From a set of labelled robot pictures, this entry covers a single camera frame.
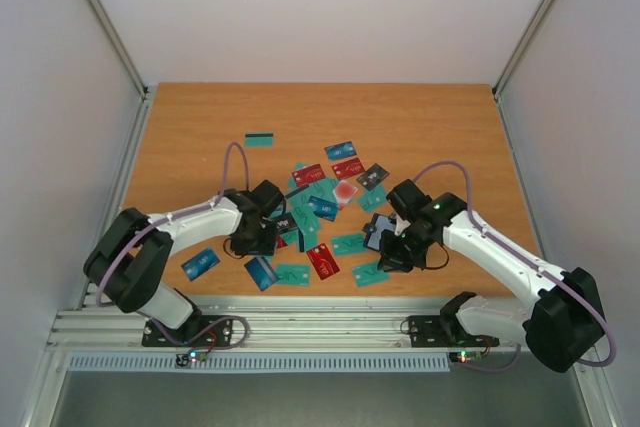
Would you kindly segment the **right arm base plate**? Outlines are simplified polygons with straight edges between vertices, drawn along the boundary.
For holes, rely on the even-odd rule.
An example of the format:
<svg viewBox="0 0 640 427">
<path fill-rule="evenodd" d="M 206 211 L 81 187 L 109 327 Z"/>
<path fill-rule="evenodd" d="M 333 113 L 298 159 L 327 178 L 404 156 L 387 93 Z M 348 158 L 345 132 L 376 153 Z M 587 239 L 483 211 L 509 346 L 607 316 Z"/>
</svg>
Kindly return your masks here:
<svg viewBox="0 0 640 427">
<path fill-rule="evenodd" d="M 456 318 L 446 320 L 440 315 L 413 315 L 407 317 L 404 324 L 404 332 L 414 348 L 493 348 L 500 344 L 495 337 L 469 334 Z"/>
</svg>

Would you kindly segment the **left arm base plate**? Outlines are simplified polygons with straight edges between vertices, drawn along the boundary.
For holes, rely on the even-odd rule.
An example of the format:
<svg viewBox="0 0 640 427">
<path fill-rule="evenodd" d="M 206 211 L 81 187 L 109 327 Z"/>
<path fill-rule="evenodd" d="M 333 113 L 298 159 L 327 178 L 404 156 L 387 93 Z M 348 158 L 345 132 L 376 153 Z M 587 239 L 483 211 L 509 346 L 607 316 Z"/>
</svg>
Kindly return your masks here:
<svg viewBox="0 0 640 427">
<path fill-rule="evenodd" d="M 171 329 L 159 320 L 150 319 L 143 328 L 143 347 L 228 347 L 234 330 L 230 316 L 201 315 L 178 329 Z"/>
</svg>

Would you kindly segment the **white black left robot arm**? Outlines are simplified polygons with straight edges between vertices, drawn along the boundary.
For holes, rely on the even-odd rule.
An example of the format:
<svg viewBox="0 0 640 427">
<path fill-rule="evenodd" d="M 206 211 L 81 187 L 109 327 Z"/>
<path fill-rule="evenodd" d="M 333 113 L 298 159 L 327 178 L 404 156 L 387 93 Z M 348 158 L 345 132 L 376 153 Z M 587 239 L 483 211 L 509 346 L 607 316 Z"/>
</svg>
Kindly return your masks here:
<svg viewBox="0 0 640 427">
<path fill-rule="evenodd" d="M 204 333 L 203 314 L 186 296 L 162 282 L 172 255 L 223 237 L 238 257 L 272 255 L 277 227 L 269 216 L 285 197 L 268 180 L 252 190 L 228 189 L 195 206 L 167 214 L 121 211 L 84 263 L 85 276 L 124 313 L 140 313 L 160 324 L 178 345 Z"/>
</svg>

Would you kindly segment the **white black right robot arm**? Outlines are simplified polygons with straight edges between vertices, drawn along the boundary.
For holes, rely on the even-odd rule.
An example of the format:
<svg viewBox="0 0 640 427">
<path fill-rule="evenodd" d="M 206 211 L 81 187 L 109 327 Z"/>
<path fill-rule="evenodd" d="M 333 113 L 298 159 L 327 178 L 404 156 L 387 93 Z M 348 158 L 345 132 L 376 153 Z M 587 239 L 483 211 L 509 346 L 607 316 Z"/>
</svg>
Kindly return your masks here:
<svg viewBox="0 0 640 427">
<path fill-rule="evenodd" d="M 604 309 L 586 270 L 567 271 L 537 258 L 452 193 L 431 198 L 407 179 L 386 199 L 396 221 L 381 235 L 379 270 L 425 270 L 429 248 L 439 245 L 474 262 L 516 297 L 502 302 L 462 292 L 452 298 L 439 312 L 447 345 L 460 347 L 472 336 L 510 341 L 564 373 L 604 336 Z"/>
</svg>

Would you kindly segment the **dark blue card holder wallet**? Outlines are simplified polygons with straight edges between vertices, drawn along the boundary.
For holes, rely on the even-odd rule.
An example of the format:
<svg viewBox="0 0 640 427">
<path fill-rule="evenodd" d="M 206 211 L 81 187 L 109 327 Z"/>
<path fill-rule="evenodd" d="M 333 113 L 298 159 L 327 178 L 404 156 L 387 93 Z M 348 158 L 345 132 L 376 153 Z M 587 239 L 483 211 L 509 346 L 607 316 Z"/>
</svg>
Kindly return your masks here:
<svg viewBox="0 0 640 427">
<path fill-rule="evenodd" d="M 385 231 L 395 231 L 396 216 L 391 214 L 390 216 L 374 213 L 371 220 L 366 223 L 362 232 L 364 233 L 363 246 L 366 249 L 378 252 L 380 250 L 380 242 L 382 234 Z"/>
</svg>

